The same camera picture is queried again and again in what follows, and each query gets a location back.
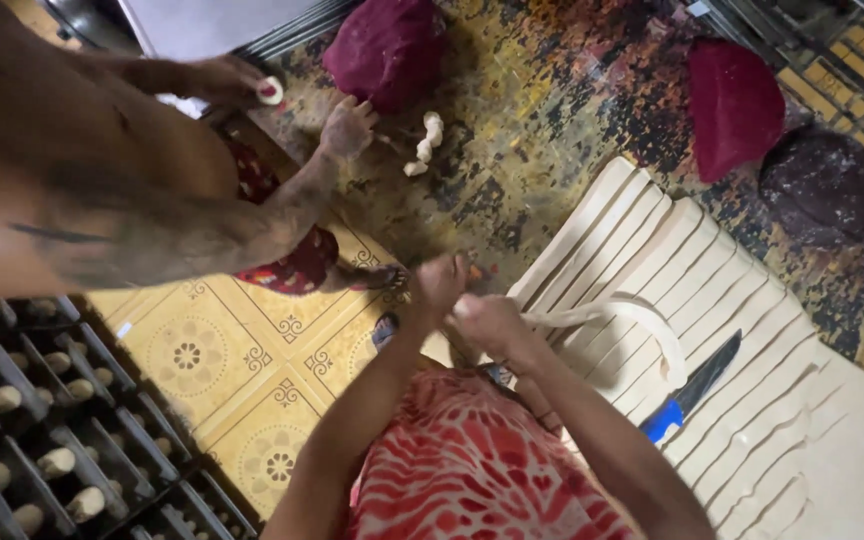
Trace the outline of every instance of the work surface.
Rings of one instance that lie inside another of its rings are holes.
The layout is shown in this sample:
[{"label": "work surface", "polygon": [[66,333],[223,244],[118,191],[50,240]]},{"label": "work surface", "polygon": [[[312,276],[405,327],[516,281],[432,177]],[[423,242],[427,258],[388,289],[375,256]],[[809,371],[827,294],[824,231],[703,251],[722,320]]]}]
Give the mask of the work surface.
[{"label": "work surface", "polygon": [[[691,153],[686,57],[701,30],[654,18],[642,0],[440,2],[448,21],[443,80],[379,129],[410,152],[374,144],[340,182],[349,222],[404,263],[472,249],[485,288],[504,292],[528,268],[614,155],[690,195],[795,292],[822,341],[864,369],[864,250],[791,242],[757,195],[746,165],[703,185]],[[334,100],[321,57],[332,34],[278,58],[286,98],[256,118],[293,155]],[[407,178],[438,112],[445,135],[429,172]]]}]

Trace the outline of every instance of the knife blade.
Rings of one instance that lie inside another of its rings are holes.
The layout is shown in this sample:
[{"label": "knife blade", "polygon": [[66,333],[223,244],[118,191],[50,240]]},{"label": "knife blade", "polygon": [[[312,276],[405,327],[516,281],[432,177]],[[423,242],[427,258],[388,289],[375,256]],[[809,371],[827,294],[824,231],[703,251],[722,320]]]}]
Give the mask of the knife blade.
[{"label": "knife blade", "polygon": [[657,443],[666,436],[671,426],[681,427],[690,412],[699,405],[702,398],[722,379],[729,364],[736,359],[742,344],[742,329],[739,328],[709,356],[695,373],[691,374],[685,386],[669,395],[668,399],[639,425],[639,429],[649,440]]}]

